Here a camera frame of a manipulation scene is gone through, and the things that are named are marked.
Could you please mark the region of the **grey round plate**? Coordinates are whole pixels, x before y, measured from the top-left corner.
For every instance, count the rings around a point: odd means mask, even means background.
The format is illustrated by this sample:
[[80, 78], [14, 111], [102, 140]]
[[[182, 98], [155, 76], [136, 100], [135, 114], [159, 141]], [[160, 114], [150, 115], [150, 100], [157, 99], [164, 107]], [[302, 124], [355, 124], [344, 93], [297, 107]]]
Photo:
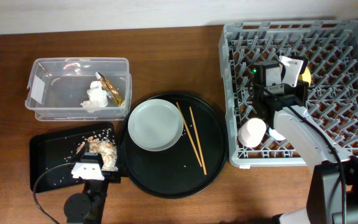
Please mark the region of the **grey round plate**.
[[136, 106], [127, 124], [132, 141], [151, 152], [172, 147], [181, 137], [183, 128], [179, 109], [162, 99], [146, 100]]

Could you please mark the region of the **yellow bowl with food scraps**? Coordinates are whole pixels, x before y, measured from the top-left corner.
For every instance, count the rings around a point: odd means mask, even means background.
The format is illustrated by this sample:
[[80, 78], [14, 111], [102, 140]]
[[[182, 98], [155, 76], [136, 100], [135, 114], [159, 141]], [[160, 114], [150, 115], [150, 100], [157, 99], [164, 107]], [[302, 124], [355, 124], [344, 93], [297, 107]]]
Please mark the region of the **yellow bowl with food scraps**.
[[308, 67], [305, 68], [305, 71], [302, 74], [299, 74], [298, 77], [303, 82], [307, 82], [308, 85], [311, 85], [311, 72]]

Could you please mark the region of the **wooden chopstick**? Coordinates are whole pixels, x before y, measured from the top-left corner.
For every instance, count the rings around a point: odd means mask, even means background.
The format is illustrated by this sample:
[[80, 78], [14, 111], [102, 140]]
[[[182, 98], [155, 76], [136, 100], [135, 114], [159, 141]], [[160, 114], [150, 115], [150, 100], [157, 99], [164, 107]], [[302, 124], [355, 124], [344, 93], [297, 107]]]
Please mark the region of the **wooden chopstick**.
[[176, 106], [177, 106], [177, 108], [178, 108], [178, 110], [179, 110], [179, 112], [180, 112], [180, 114], [181, 114], [181, 117], [182, 117], [182, 120], [183, 120], [183, 124], [184, 124], [184, 127], [185, 127], [185, 131], [186, 131], [186, 133], [187, 133], [187, 135], [188, 135], [188, 138], [189, 138], [190, 143], [191, 143], [191, 146], [192, 146], [192, 148], [193, 148], [193, 150], [194, 150], [194, 153], [195, 153], [195, 156], [196, 156], [196, 158], [197, 158], [197, 161], [198, 161], [200, 167], [203, 167], [203, 166], [202, 166], [202, 163], [201, 163], [201, 159], [200, 159], [200, 157], [199, 157], [199, 155], [198, 155], [198, 153], [197, 153], [197, 149], [196, 149], [196, 147], [195, 147], [193, 138], [192, 138], [192, 136], [191, 136], [191, 134], [190, 134], [190, 131], [189, 131], [188, 126], [187, 126], [187, 123], [186, 123], [186, 121], [185, 121], [184, 115], [183, 115], [183, 113], [182, 113], [182, 111], [181, 111], [180, 105], [179, 105], [178, 102], [175, 102], [175, 104], [176, 104]]
[[198, 135], [198, 130], [197, 130], [197, 127], [196, 127], [195, 117], [194, 117], [194, 114], [193, 114], [193, 110], [192, 110], [192, 108], [190, 106], [189, 106], [189, 110], [190, 110], [191, 120], [192, 120], [192, 123], [193, 123], [193, 129], [194, 129], [195, 136], [196, 136], [196, 142], [197, 142], [197, 146], [198, 146], [198, 150], [199, 150], [199, 155], [200, 155], [200, 159], [201, 159], [201, 166], [203, 168], [204, 175], [207, 176], [208, 173], [206, 171], [206, 166], [205, 166], [205, 163], [204, 163], [204, 157], [203, 157], [202, 147], [201, 147], [201, 143], [200, 143], [200, 139], [199, 139], [199, 135]]

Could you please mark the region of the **brown gold snack wrapper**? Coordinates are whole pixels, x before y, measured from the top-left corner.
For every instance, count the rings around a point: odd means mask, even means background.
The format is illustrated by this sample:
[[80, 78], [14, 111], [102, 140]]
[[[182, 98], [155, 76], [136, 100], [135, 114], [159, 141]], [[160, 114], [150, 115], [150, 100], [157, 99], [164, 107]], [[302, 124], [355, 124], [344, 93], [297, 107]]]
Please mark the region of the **brown gold snack wrapper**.
[[95, 73], [96, 78], [101, 82], [102, 89], [107, 92], [107, 96], [118, 106], [124, 105], [124, 99], [119, 94], [118, 90], [112, 85], [112, 83], [106, 79], [101, 73]]

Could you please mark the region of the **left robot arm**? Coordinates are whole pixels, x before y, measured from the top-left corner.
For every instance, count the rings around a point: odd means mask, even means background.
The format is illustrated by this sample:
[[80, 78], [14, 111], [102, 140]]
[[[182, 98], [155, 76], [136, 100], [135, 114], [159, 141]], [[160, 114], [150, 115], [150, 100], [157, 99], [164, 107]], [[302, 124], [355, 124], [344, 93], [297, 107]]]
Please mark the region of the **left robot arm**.
[[52, 222], [58, 222], [39, 204], [38, 185], [49, 173], [66, 169], [75, 180], [84, 183], [83, 191], [71, 195], [64, 204], [63, 211], [67, 223], [101, 223], [108, 185], [121, 181], [116, 166], [117, 159], [117, 147], [113, 142], [97, 139], [82, 142], [69, 162], [45, 170], [35, 180], [32, 196], [36, 206]]

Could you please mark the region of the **blue plastic cup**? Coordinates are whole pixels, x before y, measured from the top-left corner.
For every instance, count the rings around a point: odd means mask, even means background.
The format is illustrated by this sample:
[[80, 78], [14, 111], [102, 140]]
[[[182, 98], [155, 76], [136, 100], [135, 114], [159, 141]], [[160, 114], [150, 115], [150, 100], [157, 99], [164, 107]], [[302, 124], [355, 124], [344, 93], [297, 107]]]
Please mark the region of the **blue plastic cup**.
[[277, 132], [275, 129], [269, 128], [268, 133], [276, 141], [286, 140], [286, 138], [282, 136], [279, 132]]

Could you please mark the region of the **pink plastic cup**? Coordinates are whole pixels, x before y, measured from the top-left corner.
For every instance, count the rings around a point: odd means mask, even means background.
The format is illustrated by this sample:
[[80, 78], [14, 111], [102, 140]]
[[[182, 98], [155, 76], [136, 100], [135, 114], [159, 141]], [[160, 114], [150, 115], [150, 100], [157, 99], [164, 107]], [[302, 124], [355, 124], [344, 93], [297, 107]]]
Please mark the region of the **pink plastic cup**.
[[259, 118], [246, 121], [238, 131], [237, 138], [244, 147], [257, 147], [264, 137], [267, 126]]

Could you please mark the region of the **white napkin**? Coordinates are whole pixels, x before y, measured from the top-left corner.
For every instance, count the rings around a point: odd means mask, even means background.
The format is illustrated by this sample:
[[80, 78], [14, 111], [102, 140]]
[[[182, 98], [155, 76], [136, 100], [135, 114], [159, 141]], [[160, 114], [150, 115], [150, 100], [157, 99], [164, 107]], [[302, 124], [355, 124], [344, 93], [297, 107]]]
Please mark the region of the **white napkin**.
[[80, 103], [83, 108], [102, 108], [108, 105], [107, 91], [103, 90], [100, 81], [91, 82], [87, 95], [88, 100]]

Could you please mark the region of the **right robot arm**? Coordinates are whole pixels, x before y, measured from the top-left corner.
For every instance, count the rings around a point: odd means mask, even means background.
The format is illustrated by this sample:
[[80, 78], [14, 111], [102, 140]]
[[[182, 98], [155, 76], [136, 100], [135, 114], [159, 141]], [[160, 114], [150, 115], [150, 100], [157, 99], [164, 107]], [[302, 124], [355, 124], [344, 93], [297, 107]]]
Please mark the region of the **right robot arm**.
[[309, 84], [284, 82], [289, 66], [255, 64], [252, 106], [295, 148], [313, 176], [306, 207], [275, 215], [274, 223], [358, 223], [358, 157], [334, 142], [309, 115]]

